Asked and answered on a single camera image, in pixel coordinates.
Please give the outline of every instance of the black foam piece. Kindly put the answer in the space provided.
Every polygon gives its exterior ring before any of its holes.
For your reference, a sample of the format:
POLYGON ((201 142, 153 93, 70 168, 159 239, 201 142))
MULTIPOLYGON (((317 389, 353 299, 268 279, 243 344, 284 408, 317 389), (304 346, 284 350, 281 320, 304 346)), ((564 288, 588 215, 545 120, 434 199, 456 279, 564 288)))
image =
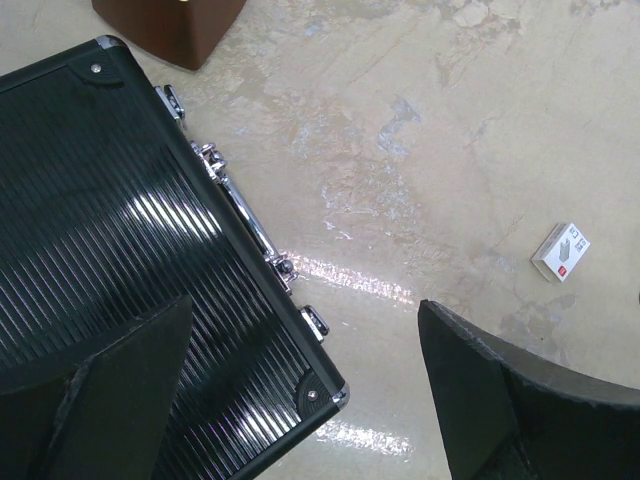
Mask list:
POLYGON ((548 362, 435 302, 418 323, 453 480, 640 479, 640 390, 548 362))
POLYGON ((182 297, 0 371, 2 478, 148 479, 191 334, 182 297))

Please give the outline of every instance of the marble floor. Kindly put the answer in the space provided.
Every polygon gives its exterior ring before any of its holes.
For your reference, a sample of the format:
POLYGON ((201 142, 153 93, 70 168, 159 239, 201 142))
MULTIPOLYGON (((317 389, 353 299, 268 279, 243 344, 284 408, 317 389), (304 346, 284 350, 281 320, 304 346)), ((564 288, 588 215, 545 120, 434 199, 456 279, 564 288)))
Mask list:
MULTIPOLYGON (((112 33, 89 0, 0 9, 0 74, 112 33)), ((261 478, 450 478, 422 298, 640 387, 639 3, 248 0, 197 73, 134 54, 296 261, 351 384, 261 478), (529 258, 561 221, 592 245, 554 285, 529 258)))

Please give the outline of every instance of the metal clasp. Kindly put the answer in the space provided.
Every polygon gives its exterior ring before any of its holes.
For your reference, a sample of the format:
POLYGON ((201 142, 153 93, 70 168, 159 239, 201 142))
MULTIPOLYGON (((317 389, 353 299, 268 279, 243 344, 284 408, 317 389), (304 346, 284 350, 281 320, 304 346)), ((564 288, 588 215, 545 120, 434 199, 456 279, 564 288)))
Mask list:
POLYGON ((324 337, 329 335, 330 329, 327 322, 320 316, 318 311, 311 305, 306 305, 300 309, 300 315, 318 340, 318 343, 324 341, 324 337))
POLYGON ((175 122, 180 126, 182 130, 186 130, 186 112, 175 89, 171 85, 165 85, 164 88, 154 87, 154 89, 175 122))
POLYGON ((216 150, 216 145, 208 143, 200 146, 196 142, 191 142, 191 148, 204 163, 211 179, 222 187, 223 192, 231 200, 236 212, 262 251, 265 261, 269 263, 280 280, 282 288, 291 295, 289 283, 298 278, 298 272, 296 272, 291 260, 278 252, 258 217, 253 213, 236 184, 227 175, 225 171, 227 162, 222 154, 216 150))

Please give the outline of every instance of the chrome lock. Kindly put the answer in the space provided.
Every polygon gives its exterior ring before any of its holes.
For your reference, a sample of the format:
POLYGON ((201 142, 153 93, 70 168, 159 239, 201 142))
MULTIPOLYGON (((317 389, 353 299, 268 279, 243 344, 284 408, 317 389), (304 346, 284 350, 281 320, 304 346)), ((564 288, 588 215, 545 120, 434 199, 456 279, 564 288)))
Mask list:
POLYGON ((173 120, 182 130, 186 130, 186 112, 175 89, 171 85, 165 85, 164 88, 154 87, 154 89, 160 97, 160 100, 162 100, 162 103, 164 103, 166 109, 169 111, 169 114, 171 115, 173 120))
POLYGON ((315 335, 318 343, 322 343, 324 341, 324 337, 329 335, 329 332, 331 331, 327 322, 324 321, 318 311, 311 305, 302 307, 300 309, 300 315, 302 315, 304 321, 309 325, 309 328, 315 335))

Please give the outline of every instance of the floor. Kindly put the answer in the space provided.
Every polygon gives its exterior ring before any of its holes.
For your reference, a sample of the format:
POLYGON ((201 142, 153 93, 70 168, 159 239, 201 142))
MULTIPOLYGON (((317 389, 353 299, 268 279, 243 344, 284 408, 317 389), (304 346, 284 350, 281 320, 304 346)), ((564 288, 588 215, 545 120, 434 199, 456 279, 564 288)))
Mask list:
MULTIPOLYGON (((89 0, 2 10, 0 74, 111 32, 89 0)), ((639 27, 625 0, 248 0, 198 73, 134 49, 296 261, 351 384, 261 478, 450 478, 422 298, 640 387, 639 27), (592 245, 554 285, 529 258, 561 221, 592 245)))

